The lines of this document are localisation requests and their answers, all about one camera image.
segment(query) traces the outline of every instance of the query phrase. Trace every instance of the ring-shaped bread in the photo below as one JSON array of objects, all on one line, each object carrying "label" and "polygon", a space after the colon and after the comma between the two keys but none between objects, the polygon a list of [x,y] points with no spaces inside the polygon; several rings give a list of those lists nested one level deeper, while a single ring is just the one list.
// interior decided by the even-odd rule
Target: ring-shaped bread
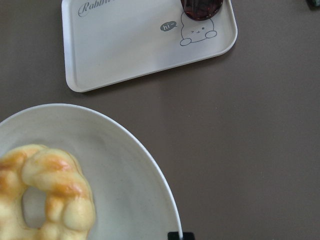
[{"label": "ring-shaped bread", "polygon": [[[29,186],[46,192],[39,229],[23,218],[21,201]],[[30,144],[0,158],[0,240],[85,240],[95,218],[90,185],[70,153]]]}]

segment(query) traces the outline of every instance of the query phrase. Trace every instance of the bread wreath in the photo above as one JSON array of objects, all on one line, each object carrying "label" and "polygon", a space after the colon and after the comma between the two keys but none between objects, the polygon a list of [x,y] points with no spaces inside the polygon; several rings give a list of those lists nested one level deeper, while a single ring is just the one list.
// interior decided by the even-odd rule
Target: bread wreath
[{"label": "bread wreath", "polygon": [[[21,200],[29,186],[46,192],[39,229],[23,218]],[[85,240],[95,218],[91,188],[70,153],[30,144],[0,158],[0,240]]]}]

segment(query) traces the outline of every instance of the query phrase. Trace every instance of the cup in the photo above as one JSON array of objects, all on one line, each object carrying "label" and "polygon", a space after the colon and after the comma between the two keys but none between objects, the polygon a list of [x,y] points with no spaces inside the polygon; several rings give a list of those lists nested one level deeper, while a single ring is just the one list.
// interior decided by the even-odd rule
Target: cup
[{"label": "cup", "polygon": [[184,13],[197,21],[212,18],[221,8],[224,0],[181,0]]}]

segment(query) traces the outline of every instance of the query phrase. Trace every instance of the white bowl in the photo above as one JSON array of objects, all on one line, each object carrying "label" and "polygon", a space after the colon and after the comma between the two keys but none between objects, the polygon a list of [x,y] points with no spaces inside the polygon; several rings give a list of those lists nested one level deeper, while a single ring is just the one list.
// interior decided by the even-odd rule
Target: white bowl
[{"label": "white bowl", "polygon": [[[165,240],[182,228],[169,185],[146,148],[109,117],[71,104],[45,104],[0,123],[0,156],[26,144],[73,154],[93,192],[96,222],[89,240]],[[45,195],[29,188],[23,197],[27,224],[44,221]]]}]

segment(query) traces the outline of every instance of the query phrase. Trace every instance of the dark red glass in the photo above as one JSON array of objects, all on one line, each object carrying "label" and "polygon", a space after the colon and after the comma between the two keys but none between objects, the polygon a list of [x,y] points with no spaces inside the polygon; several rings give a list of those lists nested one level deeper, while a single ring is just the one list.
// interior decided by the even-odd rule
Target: dark red glass
[{"label": "dark red glass", "polygon": [[221,8],[224,0],[181,0],[185,14],[197,21],[212,18]]}]

